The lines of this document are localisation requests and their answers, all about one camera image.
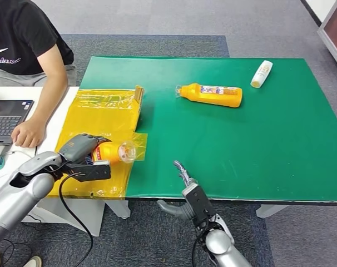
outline white plastic bottle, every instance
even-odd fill
[[[250,85],[255,88],[260,88],[272,68],[272,62],[264,60],[253,75]]]

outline person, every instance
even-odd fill
[[[0,0],[0,86],[43,86],[34,114],[12,132],[15,145],[43,141],[51,114],[68,85],[75,85],[73,61],[73,52],[35,3]]]
[[[28,262],[27,262],[24,267],[41,267],[42,260],[41,257],[34,256],[31,258]]]

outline wall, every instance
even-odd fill
[[[323,22],[336,0],[306,0],[315,15]]]

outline laptop keyboard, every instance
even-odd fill
[[[20,121],[21,116],[0,116],[0,136],[10,136]]]

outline yellow bottle lying on table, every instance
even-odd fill
[[[199,85],[198,83],[177,86],[176,93],[191,101],[227,107],[238,107],[243,97],[243,90],[239,87]]]

